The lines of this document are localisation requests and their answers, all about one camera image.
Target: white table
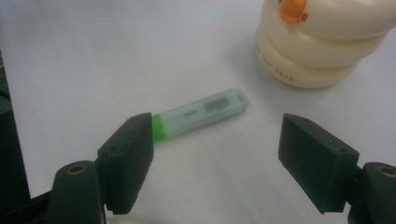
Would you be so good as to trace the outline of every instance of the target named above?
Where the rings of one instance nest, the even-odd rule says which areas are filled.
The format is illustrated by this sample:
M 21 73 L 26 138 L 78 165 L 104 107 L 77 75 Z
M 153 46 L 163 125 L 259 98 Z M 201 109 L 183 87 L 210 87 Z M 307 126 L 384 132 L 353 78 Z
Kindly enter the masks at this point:
M 3 53 L 33 196 L 58 169 L 96 158 L 133 115 L 230 88 L 242 115 L 156 145 L 133 212 L 148 223 L 347 223 L 318 213 L 277 159 L 284 113 L 396 164 L 396 31 L 343 82 L 289 88 L 261 77 L 262 0 L 3 0 Z

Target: highlighter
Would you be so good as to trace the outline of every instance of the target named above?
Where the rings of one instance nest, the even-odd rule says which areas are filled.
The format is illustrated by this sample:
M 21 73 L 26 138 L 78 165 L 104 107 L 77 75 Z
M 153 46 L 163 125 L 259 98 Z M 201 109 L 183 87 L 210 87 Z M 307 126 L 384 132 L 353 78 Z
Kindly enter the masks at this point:
M 155 143 L 242 113 L 248 100 L 240 90 L 231 89 L 152 117 Z

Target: orange beak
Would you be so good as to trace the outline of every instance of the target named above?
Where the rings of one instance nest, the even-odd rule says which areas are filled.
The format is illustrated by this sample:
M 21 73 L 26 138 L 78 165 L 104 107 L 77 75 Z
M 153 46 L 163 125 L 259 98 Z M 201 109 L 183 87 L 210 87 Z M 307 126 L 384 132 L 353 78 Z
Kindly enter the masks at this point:
M 306 19 L 303 15 L 307 0 L 283 0 L 281 1 L 280 18 L 290 24 L 298 23 Z

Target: white toy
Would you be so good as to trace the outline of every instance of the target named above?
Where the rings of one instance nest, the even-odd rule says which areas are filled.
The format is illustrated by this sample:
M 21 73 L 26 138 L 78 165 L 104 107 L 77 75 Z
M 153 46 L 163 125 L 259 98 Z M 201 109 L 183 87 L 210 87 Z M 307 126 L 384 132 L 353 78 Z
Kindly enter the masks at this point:
M 256 52 L 281 82 L 322 88 L 352 73 L 395 26 L 395 0 L 266 0 Z

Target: screw hole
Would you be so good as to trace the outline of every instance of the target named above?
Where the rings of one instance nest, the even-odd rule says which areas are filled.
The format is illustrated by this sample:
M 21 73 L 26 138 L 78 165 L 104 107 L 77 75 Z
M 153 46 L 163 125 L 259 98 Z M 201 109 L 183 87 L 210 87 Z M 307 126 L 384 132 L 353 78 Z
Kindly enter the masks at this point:
M 396 178 L 396 170 L 391 169 L 387 166 L 377 166 L 376 169 L 382 174 L 389 177 Z
M 77 164 L 67 169 L 66 173 L 68 175 L 79 175 L 84 173 L 87 169 L 88 169 L 87 165 Z

